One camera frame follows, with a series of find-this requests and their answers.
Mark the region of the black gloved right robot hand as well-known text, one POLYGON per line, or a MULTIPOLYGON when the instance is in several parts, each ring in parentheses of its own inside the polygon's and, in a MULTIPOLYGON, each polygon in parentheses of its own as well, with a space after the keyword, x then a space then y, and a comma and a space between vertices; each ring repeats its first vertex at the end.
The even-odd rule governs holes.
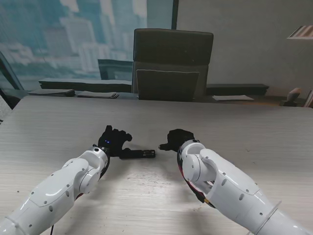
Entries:
POLYGON ((187 141, 197 142, 192 132, 183 129, 170 130, 167 134, 167 143, 160 144, 159 149, 178 152, 179 148, 187 141))

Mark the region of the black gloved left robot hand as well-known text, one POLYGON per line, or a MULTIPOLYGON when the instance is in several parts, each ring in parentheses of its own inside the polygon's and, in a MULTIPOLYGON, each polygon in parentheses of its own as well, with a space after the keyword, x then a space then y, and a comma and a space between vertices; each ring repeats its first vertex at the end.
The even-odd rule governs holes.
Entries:
POLYGON ((132 136, 124 130, 113 129, 111 125, 107 125, 105 131, 98 140, 98 147, 105 149, 110 157, 122 157, 123 152, 129 149, 122 149, 125 142, 130 142, 132 136))

